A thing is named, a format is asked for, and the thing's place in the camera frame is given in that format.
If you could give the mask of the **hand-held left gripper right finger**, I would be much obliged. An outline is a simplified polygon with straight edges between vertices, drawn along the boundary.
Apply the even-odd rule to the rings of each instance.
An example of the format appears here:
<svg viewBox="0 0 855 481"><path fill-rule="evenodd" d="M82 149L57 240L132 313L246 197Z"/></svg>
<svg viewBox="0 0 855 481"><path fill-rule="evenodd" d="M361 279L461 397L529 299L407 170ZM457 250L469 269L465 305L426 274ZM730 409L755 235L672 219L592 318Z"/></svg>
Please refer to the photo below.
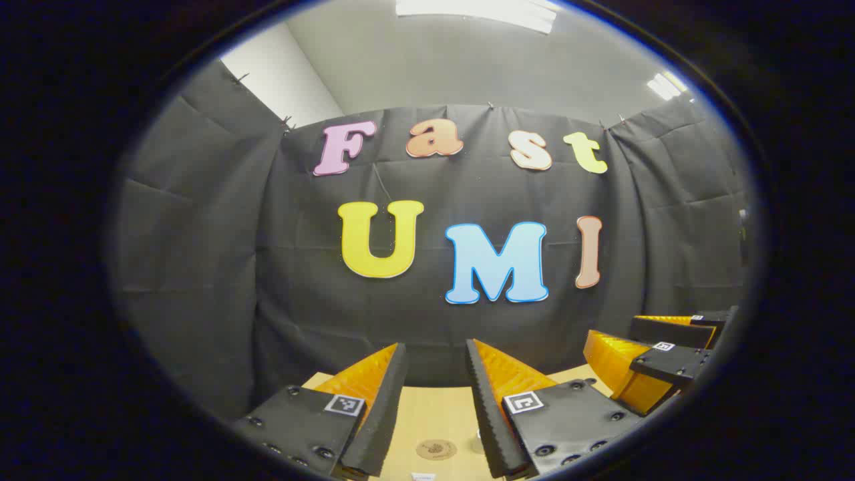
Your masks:
<svg viewBox="0 0 855 481"><path fill-rule="evenodd" d="M641 423L585 379L553 383L483 342L467 340L466 348L480 441L494 478L574 475L581 460Z"/></svg>

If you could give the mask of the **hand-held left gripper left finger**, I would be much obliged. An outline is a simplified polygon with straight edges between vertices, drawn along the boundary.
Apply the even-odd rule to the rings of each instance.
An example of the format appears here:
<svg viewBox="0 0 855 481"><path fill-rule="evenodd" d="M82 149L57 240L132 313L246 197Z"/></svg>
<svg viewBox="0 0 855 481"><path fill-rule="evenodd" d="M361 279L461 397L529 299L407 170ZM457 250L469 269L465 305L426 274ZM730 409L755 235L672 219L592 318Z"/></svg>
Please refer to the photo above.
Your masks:
<svg viewBox="0 0 855 481"><path fill-rule="evenodd" d="M319 477L379 477L407 371L406 346L397 342L312 389L284 387L233 429L267 456Z"/></svg>

